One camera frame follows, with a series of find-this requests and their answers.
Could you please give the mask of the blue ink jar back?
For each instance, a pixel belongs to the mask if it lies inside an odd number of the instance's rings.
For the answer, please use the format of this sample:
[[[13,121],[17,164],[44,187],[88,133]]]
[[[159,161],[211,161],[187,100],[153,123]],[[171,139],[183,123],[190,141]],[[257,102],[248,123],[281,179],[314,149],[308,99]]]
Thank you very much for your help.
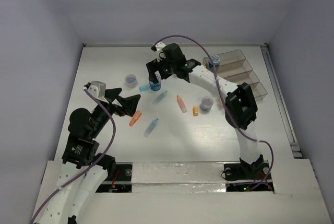
[[[152,81],[149,81],[149,87],[152,91],[158,91],[161,89],[161,80],[158,80],[158,82],[155,84]]]

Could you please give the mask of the blue ink jar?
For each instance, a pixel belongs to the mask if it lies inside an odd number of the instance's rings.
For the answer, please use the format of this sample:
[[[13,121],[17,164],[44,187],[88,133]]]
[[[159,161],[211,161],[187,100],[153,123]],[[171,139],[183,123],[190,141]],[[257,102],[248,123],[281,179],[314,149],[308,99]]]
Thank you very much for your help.
[[[152,81],[149,81],[149,87],[152,91],[158,91],[161,89],[161,80],[158,80],[158,82],[155,84]]]
[[[219,66],[221,62],[221,57],[218,55],[211,55],[210,58],[208,58],[208,66],[210,69],[212,69],[214,66]]]

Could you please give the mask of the green highlighter pen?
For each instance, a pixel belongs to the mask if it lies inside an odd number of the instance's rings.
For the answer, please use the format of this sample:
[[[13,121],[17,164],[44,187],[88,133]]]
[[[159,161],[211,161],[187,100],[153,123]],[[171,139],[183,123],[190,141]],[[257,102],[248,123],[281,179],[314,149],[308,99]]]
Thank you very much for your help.
[[[166,96],[167,91],[164,91],[163,93],[161,93],[159,96],[157,96],[154,101],[152,102],[153,104],[158,104],[160,103]]]

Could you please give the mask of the orange highlighter pen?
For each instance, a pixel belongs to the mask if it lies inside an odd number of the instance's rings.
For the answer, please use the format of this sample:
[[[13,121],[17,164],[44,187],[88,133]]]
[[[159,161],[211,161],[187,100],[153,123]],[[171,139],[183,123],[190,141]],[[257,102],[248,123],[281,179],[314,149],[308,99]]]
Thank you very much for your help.
[[[179,105],[182,113],[186,113],[187,108],[186,108],[185,103],[184,103],[184,101],[183,101],[183,99],[180,95],[177,95],[177,102],[178,102],[178,105]]]

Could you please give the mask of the yellow orange marker cap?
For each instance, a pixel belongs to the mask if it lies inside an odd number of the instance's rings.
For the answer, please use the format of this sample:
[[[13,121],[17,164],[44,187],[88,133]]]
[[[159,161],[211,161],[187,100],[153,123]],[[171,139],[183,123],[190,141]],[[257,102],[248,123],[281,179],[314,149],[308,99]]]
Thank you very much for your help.
[[[198,115],[199,115],[198,107],[194,106],[193,107],[193,116],[198,116]]]

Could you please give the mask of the blue ink jar front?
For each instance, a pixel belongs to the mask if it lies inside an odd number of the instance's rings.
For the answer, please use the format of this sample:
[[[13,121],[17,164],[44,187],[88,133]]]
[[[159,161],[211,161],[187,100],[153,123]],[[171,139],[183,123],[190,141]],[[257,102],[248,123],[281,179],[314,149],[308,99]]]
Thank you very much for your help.
[[[219,66],[221,62],[221,57],[218,55],[211,55],[210,58],[208,58],[208,66],[210,69],[212,69],[214,66]]]

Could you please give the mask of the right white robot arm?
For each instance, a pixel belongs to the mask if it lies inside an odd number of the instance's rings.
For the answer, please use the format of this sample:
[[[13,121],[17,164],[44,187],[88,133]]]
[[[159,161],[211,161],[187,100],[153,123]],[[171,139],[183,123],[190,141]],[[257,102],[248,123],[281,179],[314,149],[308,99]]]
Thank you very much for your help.
[[[176,43],[159,42],[151,48],[157,58],[146,64],[149,81],[175,75],[190,84],[197,85],[221,99],[225,119],[235,129],[240,146],[240,161],[225,165],[223,175],[229,181],[256,180],[264,168],[264,158],[258,149],[255,119],[258,107],[249,84],[225,80],[205,68],[195,59],[186,59]]]

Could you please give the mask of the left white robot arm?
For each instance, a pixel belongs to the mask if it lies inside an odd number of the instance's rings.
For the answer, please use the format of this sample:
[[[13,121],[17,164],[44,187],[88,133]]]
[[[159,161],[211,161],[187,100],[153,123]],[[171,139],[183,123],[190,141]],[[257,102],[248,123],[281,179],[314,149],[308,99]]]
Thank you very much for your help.
[[[83,90],[97,106],[71,113],[55,190],[36,210],[31,223],[80,223],[101,183],[115,176],[115,158],[107,155],[113,142],[99,153],[96,138],[107,122],[116,126],[113,115],[134,116],[141,96],[123,98],[121,88],[107,89],[100,81],[87,83]]]

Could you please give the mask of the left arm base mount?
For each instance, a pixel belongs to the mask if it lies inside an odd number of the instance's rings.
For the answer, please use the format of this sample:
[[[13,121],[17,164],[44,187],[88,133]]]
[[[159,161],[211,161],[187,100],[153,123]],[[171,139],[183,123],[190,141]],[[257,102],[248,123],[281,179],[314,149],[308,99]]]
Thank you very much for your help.
[[[132,163],[117,163],[114,175],[104,180],[96,193],[131,193],[132,173]]]

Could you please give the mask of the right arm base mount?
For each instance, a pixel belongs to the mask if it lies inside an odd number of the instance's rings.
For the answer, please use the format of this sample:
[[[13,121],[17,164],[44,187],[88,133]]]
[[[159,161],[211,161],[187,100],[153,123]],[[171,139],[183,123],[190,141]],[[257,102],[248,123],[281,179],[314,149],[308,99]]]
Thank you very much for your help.
[[[268,162],[264,162],[253,173],[244,171],[240,163],[225,163],[221,177],[226,181],[227,192],[249,192],[267,175]]]

